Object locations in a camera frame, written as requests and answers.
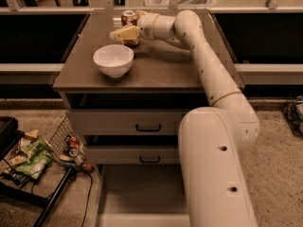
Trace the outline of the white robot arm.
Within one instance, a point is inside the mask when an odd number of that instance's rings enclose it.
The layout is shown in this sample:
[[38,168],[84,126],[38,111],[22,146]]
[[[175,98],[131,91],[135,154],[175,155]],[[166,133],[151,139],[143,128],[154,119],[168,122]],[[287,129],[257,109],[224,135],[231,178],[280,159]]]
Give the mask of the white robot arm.
[[115,41],[138,37],[188,49],[209,103],[188,112],[178,133],[190,227],[258,227],[241,169],[242,151],[258,139],[258,116],[207,42],[199,16],[142,11],[135,26],[110,33]]

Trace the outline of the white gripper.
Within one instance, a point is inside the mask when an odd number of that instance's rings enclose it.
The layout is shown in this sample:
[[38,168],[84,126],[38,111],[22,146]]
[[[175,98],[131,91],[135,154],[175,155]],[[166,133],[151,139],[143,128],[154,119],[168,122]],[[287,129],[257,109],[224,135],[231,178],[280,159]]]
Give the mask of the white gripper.
[[154,24],[159,16],[158,13],[148,13],[145,10],[136,10],[137,26],[126,25],[122,28],[116,29],[110,33],[110,38],[113,41],[138,41],[139,37],[153,41],[154,36]]

